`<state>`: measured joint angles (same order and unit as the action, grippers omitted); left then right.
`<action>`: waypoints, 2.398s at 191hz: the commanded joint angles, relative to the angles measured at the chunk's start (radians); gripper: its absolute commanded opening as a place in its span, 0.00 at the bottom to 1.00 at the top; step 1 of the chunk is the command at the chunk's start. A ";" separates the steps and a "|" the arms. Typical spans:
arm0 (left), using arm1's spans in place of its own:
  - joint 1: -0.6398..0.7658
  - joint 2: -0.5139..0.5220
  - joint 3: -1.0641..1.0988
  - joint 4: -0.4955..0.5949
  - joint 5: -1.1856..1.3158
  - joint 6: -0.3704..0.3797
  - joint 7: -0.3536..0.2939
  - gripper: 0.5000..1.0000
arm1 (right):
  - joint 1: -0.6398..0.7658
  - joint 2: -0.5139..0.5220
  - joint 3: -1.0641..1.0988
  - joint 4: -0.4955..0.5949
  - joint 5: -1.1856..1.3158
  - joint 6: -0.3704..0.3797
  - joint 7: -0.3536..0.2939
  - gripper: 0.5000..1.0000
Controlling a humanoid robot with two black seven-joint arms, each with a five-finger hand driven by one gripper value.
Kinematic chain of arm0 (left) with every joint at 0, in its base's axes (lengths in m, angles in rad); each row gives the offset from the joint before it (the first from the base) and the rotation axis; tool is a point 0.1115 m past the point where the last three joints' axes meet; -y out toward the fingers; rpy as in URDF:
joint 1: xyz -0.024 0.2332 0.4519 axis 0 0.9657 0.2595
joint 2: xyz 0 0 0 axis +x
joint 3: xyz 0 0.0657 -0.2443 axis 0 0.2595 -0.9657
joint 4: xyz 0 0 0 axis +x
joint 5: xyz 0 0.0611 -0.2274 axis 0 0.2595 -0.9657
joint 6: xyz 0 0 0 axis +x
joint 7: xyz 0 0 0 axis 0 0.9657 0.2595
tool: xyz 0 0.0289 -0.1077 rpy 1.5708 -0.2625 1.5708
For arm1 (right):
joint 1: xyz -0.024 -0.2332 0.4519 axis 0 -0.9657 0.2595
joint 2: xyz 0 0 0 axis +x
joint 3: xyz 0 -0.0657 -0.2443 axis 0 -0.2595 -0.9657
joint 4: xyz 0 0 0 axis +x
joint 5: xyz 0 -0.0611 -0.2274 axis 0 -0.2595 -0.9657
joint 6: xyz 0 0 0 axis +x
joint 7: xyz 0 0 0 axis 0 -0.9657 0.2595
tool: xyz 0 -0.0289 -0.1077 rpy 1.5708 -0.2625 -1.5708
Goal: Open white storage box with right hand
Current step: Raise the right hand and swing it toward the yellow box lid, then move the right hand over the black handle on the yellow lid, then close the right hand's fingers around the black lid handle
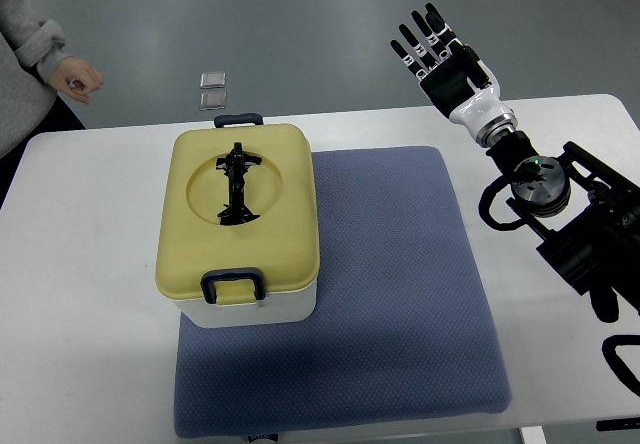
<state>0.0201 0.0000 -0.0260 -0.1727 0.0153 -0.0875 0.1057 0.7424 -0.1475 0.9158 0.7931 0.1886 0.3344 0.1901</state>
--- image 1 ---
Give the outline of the grey sleeved forearm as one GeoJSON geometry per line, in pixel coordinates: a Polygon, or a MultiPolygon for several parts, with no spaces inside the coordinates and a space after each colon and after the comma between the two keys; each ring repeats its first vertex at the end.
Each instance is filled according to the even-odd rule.
{"type": "Polygon", "coordinates": [[[1,75],[16,78],[35,72],[49,83],[69,54],[62,51],[65,36],[53,20],[39,20],[29,0],[1,0],[1,75]]]}

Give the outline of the person's bare hand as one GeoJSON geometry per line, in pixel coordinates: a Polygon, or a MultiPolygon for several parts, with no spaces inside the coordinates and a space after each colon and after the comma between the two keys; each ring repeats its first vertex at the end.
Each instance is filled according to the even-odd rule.
{"type": "Polygon", "coordinates": [[[47,83],[74,101],[89,105],[91,94],[104,85],[103,74],[88,61],[66,57],[54,69],[47,83]]]}

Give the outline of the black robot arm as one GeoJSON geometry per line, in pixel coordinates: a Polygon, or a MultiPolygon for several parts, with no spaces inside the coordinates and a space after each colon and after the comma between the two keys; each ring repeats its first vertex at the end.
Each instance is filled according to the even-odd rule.
{"type": "Polygon", "coordinates": [[[500,176],[483,191],[485,224],[508,232],[523,226],[541,240],[543,260],[598,319],[614,323],[619,302],[639,306],[639,187],[567,142],[557,157],[543,156],[516,131],[487,152],[500,176]]]}

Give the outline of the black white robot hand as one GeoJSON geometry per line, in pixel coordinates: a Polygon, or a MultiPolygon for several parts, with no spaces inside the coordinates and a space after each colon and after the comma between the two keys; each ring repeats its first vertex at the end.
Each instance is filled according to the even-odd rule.
{"type": "Polygon", "coordinates": [[[427,3],[423,12],[414,10],[411,17],[424,38],[418,39],[401,24],[406,43],[392,40],[390,46],[432,105],[451,123],[464,127],[483,148],[514,132],[517,118],[501,101],[497,78],[437,8],[427,3]]]}

